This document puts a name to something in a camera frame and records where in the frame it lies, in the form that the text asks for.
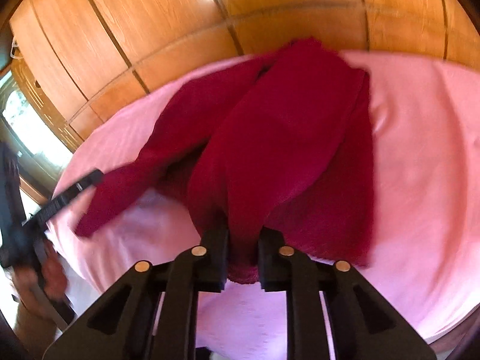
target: window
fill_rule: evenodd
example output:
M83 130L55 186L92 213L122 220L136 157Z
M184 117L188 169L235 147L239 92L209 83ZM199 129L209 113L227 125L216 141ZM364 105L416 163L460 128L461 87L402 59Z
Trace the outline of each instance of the window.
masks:
M20 190L20 197L22 198L23 208L25 209L25 216L29 219L33 214L40 210L40 206L25 192Z
M10 94L2 114L33 155L44 157L58 172L66 167L72 153L40 119L20 90Z
M4 83L8 81L8 79L11 77L11 71L7 72L1 79L0 79L0 88L3 86Z

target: pink fabric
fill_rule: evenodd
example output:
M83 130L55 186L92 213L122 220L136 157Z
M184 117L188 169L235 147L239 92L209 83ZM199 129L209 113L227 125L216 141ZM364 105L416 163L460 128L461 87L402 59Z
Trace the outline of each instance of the pink fabric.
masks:
M262 226L316 257L366 265L374 154L368 74L314 39L190 81L133 163L106 173L75 234L90 237L148 188L199 234L229 229L229 279L258 281Z
M371 266L361 270L424 338L445 332L480 303L480 75L413 55L345 52L370 71L376 231ZM78 149L61 190L93 167L133 161L182 84L248 57L198 69L118 112ZM185 208L149 190L92 239L72 228L86 192L50 224L56 247L105 291L136 261L173 259L199 236ZM285 359L282 293L228 282L201 294L197 345L235 359Z

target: red sweater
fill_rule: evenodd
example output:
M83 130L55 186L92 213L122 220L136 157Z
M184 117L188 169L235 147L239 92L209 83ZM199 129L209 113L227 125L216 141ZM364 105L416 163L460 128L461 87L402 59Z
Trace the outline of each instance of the red sweater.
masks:
M262 226L315 257L366 263L373 228L369 76L314 39L194 79L131 164L105 175L76 234L90 236L149 187L198 232L230 229L229 278L257 279Z

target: person's hand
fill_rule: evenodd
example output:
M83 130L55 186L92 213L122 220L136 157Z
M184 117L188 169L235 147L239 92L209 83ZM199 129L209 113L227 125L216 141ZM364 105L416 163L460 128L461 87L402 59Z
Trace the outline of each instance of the person's hand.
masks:
M52 300L61 300L67 289L67 276L58 259L57 252L50 241L45 241L47 259L42 265L42 275L45 278L45 293ZM38 281L32 268L18 266L13 269L13 285L25 305L25 308L42 318L48 318L48 313L37 302L30 288Z

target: red towel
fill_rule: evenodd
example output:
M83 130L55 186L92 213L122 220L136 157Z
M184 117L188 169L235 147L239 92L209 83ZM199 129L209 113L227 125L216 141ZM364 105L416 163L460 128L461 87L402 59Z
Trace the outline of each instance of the red towel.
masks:
M149 187L198 232L230 229L229 278L257 279L262 226L315 257L364 264L373 226L369 76L314 39L194 79L131 164L105 175L76 234L90 236Z

